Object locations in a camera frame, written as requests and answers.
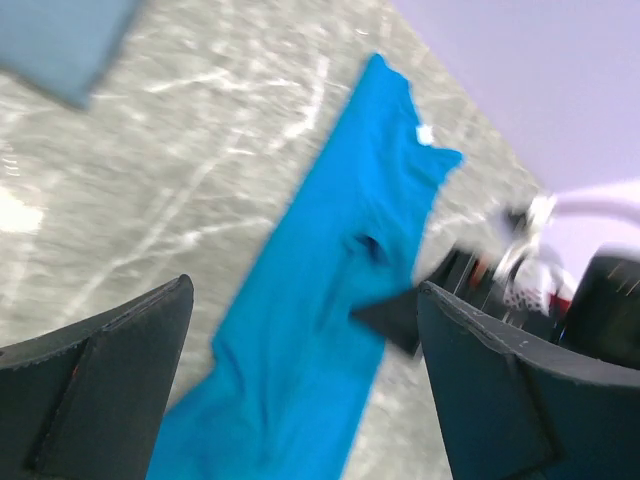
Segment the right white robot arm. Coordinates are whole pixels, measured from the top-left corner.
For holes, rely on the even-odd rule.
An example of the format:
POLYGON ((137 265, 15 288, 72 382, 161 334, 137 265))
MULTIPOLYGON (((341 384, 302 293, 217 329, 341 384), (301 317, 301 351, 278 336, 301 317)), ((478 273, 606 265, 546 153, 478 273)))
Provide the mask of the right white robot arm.
POLYGON ((578 283, 542 238, 561 217, 639 222, 638 205, 606 196, 536 196, 494 213, 500 260, 452 248, 427 277, 466 305, 546 343, 607 363, 639 366, 639 255, 598 250, 578 283))

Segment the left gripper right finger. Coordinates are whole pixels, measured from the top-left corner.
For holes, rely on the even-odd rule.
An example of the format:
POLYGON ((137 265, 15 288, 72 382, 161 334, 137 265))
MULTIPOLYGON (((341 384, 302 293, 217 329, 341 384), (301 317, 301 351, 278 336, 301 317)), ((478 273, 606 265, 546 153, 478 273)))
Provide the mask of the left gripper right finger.
POLYGON ((430 282, 418 325, 454 478, 638 478, 638 371, 548 343, 430 282))

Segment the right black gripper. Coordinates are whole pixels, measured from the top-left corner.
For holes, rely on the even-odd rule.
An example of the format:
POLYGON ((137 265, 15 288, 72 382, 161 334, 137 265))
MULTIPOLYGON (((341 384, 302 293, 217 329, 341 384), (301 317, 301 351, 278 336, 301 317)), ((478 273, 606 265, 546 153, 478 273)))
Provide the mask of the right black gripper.
MULTIPOLYGON (((452 248, 428 281, 473 308, 557 344, 575 287, 566 272, 544 257, 518 260, 503 276, 478 254, 452 248)), ((352 316, 407 356, 420 346, 418 288, 352 311, 352 316)))

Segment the bright blue t shirt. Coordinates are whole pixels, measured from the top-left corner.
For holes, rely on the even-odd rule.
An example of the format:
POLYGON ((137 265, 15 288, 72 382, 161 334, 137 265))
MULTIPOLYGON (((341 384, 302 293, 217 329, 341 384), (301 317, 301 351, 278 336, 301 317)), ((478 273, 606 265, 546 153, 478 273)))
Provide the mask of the bright blue t shirt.
POLYGON ((350 317, 412 284, 459 152, 422 143, 408 80, 369 58, 326 145, 165 416, 151 479, 337 479, 383 339, 350 317))

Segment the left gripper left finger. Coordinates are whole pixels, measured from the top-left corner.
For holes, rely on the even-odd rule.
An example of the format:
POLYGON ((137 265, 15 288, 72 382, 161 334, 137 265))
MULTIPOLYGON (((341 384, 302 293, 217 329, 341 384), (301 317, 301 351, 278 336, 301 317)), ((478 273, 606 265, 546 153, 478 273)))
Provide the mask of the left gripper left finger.
POLYGON ((4 479, 142 479, 194 303, 181 275, 1 350, 4 479))

